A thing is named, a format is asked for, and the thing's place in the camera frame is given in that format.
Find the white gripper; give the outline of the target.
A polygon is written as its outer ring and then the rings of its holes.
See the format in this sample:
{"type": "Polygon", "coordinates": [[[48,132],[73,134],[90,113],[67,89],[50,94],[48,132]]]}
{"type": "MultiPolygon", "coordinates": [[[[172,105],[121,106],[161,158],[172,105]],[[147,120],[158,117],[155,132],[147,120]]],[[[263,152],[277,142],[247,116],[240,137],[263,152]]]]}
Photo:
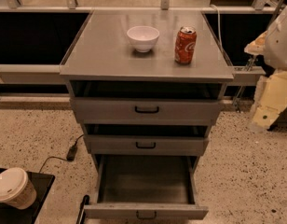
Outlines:
{"type": "Polygon", "coordinates": [[[254,133],[268,130],[287,108],[287,71],[276,72],[264,78],[264,89],[258,106],[250,112],[249,128],[254,133]]]}

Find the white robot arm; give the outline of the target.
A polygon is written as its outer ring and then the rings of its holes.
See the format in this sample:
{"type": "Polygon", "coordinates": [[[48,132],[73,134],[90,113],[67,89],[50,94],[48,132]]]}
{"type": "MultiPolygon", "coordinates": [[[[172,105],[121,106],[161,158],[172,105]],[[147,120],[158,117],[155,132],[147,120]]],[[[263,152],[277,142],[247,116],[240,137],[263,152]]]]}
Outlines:
{"type": "Polygon", "coordinates": [[[287,108],[287,6],[244,52],[262,55],[265,64],[274,69],[269,77],[260,77],[256,85],[250,129],[260,133],[287,108]]]}

